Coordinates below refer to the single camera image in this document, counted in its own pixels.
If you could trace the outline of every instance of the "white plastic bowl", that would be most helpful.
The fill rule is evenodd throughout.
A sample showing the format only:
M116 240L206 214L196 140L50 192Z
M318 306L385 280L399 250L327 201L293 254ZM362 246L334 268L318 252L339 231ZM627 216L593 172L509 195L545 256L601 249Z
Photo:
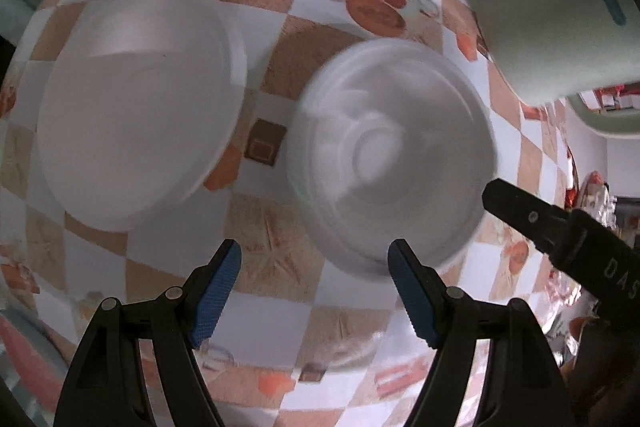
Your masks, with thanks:
M187 198L225 150L246 84L217 0L110 0L60 53L38 117L53 195L76 219L129 230Z
M288 137L287 172L307 230L338 268L388 277L406 239L444 269L474 237L496 155L469 79L415 42L356 44L319 70Z

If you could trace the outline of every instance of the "table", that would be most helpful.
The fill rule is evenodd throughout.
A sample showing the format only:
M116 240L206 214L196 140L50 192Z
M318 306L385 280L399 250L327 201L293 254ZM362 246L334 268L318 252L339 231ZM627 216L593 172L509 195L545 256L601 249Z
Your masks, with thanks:
M155 298L233 237L242 270L197 354L228 425L401 425L433 351L415 337L391 282L340 272L307 237L285 172L296 101L312 73L350 44L379 36L422 42L478 90L494 129L498 176L560 204L564 102L520 104L488 58L474 0L431 0L431 16L425 0L221 1L242 29L249 63L232 139L191 198L128 233L94 230L66 214L42 174L34 137L48 75L70 33L106 0L43 1L0 93L4 281L69 360L103 297ZM442 276L474 298L521 296L542 315L549 270L530 242L487 216ZM141 349L158 424L170 425L152 348ZM460 422L472 417L485 367L480 344Z

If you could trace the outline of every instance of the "screw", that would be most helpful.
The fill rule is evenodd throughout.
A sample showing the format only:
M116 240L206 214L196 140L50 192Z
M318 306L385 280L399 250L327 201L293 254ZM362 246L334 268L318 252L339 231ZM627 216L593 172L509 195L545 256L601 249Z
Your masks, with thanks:
M114 299L113 297L108 297L104 301L102 301L102 304L100 304L100 308L108 312L109 310L113 310L117 306L117 304L118 301L116 301L116 299Z
M180 288L180 286L171 286L171 288L164 292L164 296L172 301L179 299L182 297L182 288Z
M447 295L452 299L462 299L465 293L457 286L449 286L447 288Z

